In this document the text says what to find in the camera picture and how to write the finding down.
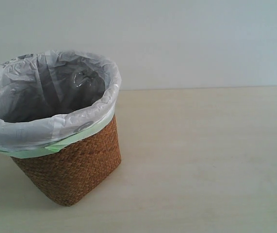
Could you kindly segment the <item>clear bottle with red label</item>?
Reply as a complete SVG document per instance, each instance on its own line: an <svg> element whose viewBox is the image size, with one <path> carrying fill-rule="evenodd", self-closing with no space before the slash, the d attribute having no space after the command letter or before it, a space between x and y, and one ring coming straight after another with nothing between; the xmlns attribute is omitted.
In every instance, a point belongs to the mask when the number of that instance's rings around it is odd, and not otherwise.
<svg viewBox="0 0 277 233"><path fill-rule="evenodd" d="M75 89L80 89L84 86L92 86L97 76L98 74L95 71L87 72L87 70L82 70L74 72L71 77L72 86Z"/></svg>

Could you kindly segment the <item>brown woven wicker basket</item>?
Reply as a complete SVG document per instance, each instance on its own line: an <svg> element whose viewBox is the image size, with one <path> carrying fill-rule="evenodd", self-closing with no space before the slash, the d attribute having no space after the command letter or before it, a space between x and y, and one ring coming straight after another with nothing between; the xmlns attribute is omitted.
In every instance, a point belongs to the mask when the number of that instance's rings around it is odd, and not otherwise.
<svg viewBox="0 0 277 233"><path fill-rule="evenodd" d="M120 165L116 118L95 135L55 154L13 161L50 200L72 206Z"/></svg>

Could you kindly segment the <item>white and green bin liner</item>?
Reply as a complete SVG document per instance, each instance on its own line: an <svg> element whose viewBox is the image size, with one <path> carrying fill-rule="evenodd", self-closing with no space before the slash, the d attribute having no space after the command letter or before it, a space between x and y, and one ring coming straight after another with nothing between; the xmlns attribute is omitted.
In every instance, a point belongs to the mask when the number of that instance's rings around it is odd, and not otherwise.
<svg viewBox="0 0 277 233"><path fill-rule="evenodd" d="M82 70L98 76L75 89L71 77ZM98 133L113 118L120 85L115 62L84 51L48 50L0 64L0 154L45 156Z"/></svg>

